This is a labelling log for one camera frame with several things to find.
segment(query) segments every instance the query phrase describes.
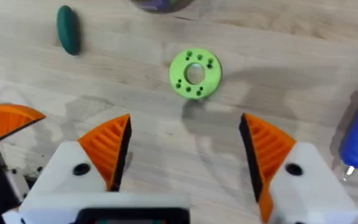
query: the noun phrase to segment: hole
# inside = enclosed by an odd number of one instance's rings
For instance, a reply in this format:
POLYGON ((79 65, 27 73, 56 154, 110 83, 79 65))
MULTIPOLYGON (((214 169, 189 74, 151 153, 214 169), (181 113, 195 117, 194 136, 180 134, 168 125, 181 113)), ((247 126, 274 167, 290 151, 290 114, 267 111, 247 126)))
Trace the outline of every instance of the hole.
POLYGON ((205 71, 201 64, 192 63, 187 67, 185 77, 188 82, 193 85, 200 84, 205 78, 205 71))
POLYGON ((302 167, 300 167, 298 164, 290 163, 285 166, 285 170, 291 174, 296 176, 303 175, 302 167))
POLYGON ((74 175, 84 175, 84 174, 88 173, 90 170, 91 170, 91 166, 89 164, 81 163, 74 167, 73 174, 74 175))

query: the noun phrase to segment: orange 3d printed part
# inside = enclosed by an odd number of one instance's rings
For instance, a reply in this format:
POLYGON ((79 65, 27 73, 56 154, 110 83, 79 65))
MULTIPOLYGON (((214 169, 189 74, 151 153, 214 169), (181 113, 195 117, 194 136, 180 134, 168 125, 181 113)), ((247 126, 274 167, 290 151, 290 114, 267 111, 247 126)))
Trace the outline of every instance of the orange 3d printed part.
POLYGON ((21 105, 0 105, 0 140, 44 119, 42 113, 21 105))
POLYGON ((131 134, 131 119, 126 114, 101 124, 78 140, 108 190, 119 190, 131 134))
POLYGON ((239 129, 246 147, 255 199, 266 223, 273 210, 270 181, 296 141, 275 126, 249 114, 242 115, 239 129))

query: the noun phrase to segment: glue gun nozzle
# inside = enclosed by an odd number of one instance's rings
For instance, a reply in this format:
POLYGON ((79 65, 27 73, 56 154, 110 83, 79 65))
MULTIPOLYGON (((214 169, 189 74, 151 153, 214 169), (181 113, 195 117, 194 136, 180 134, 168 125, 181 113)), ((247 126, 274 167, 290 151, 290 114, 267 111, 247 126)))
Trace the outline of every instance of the glue gun nozzle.
POLYGON ((354 169, 355 169, 355 168, 352 167, 352 166, 349 166, 349 167, 347 168, 347 170, 345 171, 345 173, 344 173, 344 175, 343 175, 343 181, 346 181, 347 178, 350 177, 350 176, 353 174, 354 169))

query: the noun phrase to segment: round object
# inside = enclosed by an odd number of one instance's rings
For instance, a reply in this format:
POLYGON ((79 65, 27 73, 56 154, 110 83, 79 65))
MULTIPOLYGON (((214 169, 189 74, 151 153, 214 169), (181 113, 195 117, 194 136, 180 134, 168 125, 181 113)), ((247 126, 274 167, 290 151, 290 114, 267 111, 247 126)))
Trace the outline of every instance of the round object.
POLYGON ((74 167, 73 174, 74 175, 84 175, 84 174, 88 173, 90 170, 91 170, 91 166, 89 164, 81 163, 74 167))
POLYGON ((291 175, 300 176, 303 174, 302 167, 300 167, 298 164, 294 164, 294 163, 287 164, 285 166, 285 170, 291 175))
POLYGON ((149 12, 175 12, 192 0, 132 0, 139 8, 149 12))
POLYGON ((210 51, 205 49, 188 49, 180 52, 169 69, 172 88, 181 96, 198 100, 212 94, 222 79, 221 64, 210 51), (187 70, 193 64, 200 64, 204 69, 204 79, 199 84, 189 82, 187 70))
POLYGON ((80 23, 78 15, 68 6, 57 12, 57 35, 63 48, 70 55, 80 53, 80 23))

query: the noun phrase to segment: green eraser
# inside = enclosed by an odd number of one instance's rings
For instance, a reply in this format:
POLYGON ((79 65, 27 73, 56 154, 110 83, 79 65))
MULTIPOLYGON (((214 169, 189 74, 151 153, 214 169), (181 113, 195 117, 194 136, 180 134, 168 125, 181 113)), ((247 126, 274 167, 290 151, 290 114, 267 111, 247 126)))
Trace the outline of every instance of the green eraser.
POLYGON ((57 35, 63 48, 70 55, 80 53, 80 26, 78 15, 68 6, 60 7, 57 13, 57 35))

